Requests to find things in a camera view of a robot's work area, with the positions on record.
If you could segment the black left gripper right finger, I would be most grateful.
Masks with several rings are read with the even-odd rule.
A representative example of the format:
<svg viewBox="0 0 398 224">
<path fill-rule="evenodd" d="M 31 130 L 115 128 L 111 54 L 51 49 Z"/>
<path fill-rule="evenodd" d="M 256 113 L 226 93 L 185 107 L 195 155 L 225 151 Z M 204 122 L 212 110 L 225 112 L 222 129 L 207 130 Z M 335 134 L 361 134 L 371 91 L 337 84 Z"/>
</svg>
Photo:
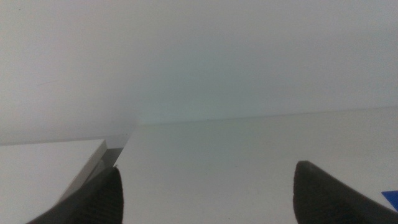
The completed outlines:
<svg viewBox="0 0 398 224">
<path fill-rule="evenodd" d="M 309 161 L 297 163 L 293 192 L 298 223 L 397 224 L 397 212 L 352 189 Z"/>
</svg>

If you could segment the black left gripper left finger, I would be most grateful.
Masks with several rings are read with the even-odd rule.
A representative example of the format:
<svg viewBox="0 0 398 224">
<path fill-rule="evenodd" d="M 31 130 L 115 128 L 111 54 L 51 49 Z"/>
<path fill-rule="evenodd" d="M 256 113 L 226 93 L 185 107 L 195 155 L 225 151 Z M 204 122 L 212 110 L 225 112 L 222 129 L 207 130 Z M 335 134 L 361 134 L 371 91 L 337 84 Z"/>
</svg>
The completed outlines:
<svg viewBox="0 0 398 224">
<path fill-rule="evenodd" d="M 124 197 L 116 167 L 99 173 L 87 184 L 30 224 L 122 224 Z"/>
</svg>

